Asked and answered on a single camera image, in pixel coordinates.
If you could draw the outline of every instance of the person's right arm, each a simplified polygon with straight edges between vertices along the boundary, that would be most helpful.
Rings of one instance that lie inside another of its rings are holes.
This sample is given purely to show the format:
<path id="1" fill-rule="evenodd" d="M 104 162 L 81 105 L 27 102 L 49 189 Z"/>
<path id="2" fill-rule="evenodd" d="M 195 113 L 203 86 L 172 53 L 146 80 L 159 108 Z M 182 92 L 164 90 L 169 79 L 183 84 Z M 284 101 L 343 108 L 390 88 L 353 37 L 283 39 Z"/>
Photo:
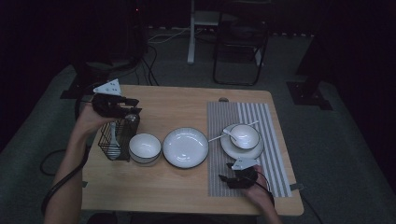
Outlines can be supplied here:
<path id="1" fill-rule="evenodd" d="M 262 168 L 259 165 L 256 165 L 254 168 L 257 172 L 262 174 Z M 265 178 L 260 174 L 257 178 L 257 182 L 264 187 L 267 186 Z M 262 210 L 266 223 L 282 223 L 280 216 L 277 214 L 274 205 L 271 202 L 271 196 L 268 195 L 268 193 L 264 189 L 255 184 L 248 189 L 243 189 L 242 191 L 254 204 L 256 204 Z"/>

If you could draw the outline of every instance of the tableware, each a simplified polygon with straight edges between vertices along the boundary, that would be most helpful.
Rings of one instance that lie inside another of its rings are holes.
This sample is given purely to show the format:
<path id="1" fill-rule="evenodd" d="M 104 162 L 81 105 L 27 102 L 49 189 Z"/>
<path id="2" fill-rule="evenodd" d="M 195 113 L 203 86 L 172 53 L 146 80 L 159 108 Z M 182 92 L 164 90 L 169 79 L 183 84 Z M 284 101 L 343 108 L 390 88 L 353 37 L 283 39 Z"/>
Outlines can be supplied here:
<path id="1" fill-rule="evenodd" d="M 116 122 L 110 122 L 110 145 L 106 154 L 113 161 L 121 154 L 120 144 L 116 138 Z"/>
<path id="2" fill-rule="evenodd" d="M 225 129 L 230 131 L 236 125 L 238 124 L 229 125 Z M 245 150 L 234 145 L 229 135 L 222 136 L 220 138 L 220 143 L 225 153 L 236 160 L 238 160 L 239 157 L 256 159 L 262 154 L 262 151 L 264 150 L 264 141 L 261 134 L 259 134 L 259 138 L 259 144 L 257 144 L 257 146 L 251 150 Z"/>
<path id="3" fill-rule="evenodd" d="M 203 162 L 209 150 L 206 137 L 193 128 L 179 128 L 163 140 L 163 155 L 172 165 L 191 168 Z"/>
<path id="4" fill-rule="evenodd" d="M 253 121 L 253 122 L 249 123 L 248 125 L 253 125 L 253 124 L 258 123 L 258 122 L 259 122 L 259 121 L 256 120 L 256 121 Z M 221 138 L 222 136 L 224 136 L 224 135 L 226 135 L 226 134 L 227 134 L 227 133 L 224 133 L 224 134 L 222 134 L 222 135 L 220 135 L 220 136 L 217 136 L 217 137 L 215 137 L 215 138 L 212 138 L 212 139 L 210 139 L 208 142 L 211 142 L 211 141 L 213 141 L 213 140 L 219 139 L 219 138 Z"/>
<path id="5" fill-rule="evenodd" d="M 259 133 L 249 125 L 238 124 L 230 132 L 227 129 L 223 131 L 230 133 L 231 141 L 242 149 L 252 149 L 259 144 Z"/>
<path id="6" fill-rule="evenodd" d="M 161 155 L 161 142 L 154 135 L 137 134 L 129 142 L 129 154 L 140 165 L 153 165 Z"/>

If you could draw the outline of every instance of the wooden table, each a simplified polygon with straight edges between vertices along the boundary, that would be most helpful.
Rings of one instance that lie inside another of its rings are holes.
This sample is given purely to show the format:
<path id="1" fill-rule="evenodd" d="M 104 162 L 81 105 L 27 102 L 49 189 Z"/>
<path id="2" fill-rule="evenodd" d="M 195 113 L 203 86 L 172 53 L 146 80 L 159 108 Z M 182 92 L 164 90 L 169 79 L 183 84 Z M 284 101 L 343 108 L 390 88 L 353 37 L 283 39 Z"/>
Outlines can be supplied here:
<path id="1" fill-rule="evenodd" d="M 138 133 L 151 133 L 161 142 L 180 127 L 193 127 L 207 136 L 206 103 L 226 97 L 231 102 L 267 103 L 278 137 L 283 162 L 291 184 L 296 183 L 290 158 L 268 91 L 240 91 L 179 87 L 121 86 L 122 95 L 140 101 Z M 163 155 L 152 167 L 133 161 L 110 161 L 94 139 L 83 170 L 82 209 L 136 212 L 259 215 L 245 197 L 209 197 L 207 160 L 182 170 L 170 165 Z M 280 215 L 299 216 L 304 208 L 297 190 L 293 197 L 275 198 Z"/>

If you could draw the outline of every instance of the human arm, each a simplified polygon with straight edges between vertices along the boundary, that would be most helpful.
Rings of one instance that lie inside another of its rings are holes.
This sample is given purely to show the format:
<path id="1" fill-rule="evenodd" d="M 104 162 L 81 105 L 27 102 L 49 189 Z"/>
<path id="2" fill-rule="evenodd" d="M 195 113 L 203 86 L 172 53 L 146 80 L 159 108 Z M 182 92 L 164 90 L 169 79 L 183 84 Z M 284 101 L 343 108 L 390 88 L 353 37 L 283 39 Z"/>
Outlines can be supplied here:
<path id="1" fill-rule="evenodd" d="M 257 183 L 266 188 L 266 180 L 264 176 L 261 175 L 262 168 L 259 165 L 256 165 L 254 166 L 254 169 L 259 173 Z M 242 189 L 242 192 L 262 210 L 266 223 L 282 223 L 280 216 L 277 214 L 274 205 L 271 202 L 271 196 L 259 185 L 255 184 L 248 189 Z"/>
<path id="2" fill-rule="evenodd" d="M 79 166 L 85 153 L 87 138 L 102 125 L 114 120 L 99 116 L 91 104 L 85 104 L 70 134 L 64 159 L 53 180 L 53 185 Z M 80 170 L 49 200 L 44 223 L 78 223 L 82 201 L 81 183 Z"/>

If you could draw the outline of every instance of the dish rack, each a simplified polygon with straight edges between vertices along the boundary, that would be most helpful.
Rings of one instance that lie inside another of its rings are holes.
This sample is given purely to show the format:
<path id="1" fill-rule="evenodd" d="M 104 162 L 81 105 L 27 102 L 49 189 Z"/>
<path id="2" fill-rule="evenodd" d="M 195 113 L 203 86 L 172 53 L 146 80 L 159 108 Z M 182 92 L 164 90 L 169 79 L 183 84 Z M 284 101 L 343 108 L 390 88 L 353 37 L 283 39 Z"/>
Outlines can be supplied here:
<path id="1" fill-rule="evenodd" d="M 110 123 L 105 124 L 100 132 L 101 136 L 99 139 L 98 146 L 105 153 L 107 158 L 111 161 L 129 161 L 129 141 L 136 135 L 137 127 L 139 126 L 140 117 L 135 116 L 134 120 L 119 119 L 116 122 L 116 139 L 119 146 L 111 144 L 111 132 Z M 117 148 L 120 150 L 120 155 L 112 160 L 108 157 L 107 152 L 110 148 Z"/>

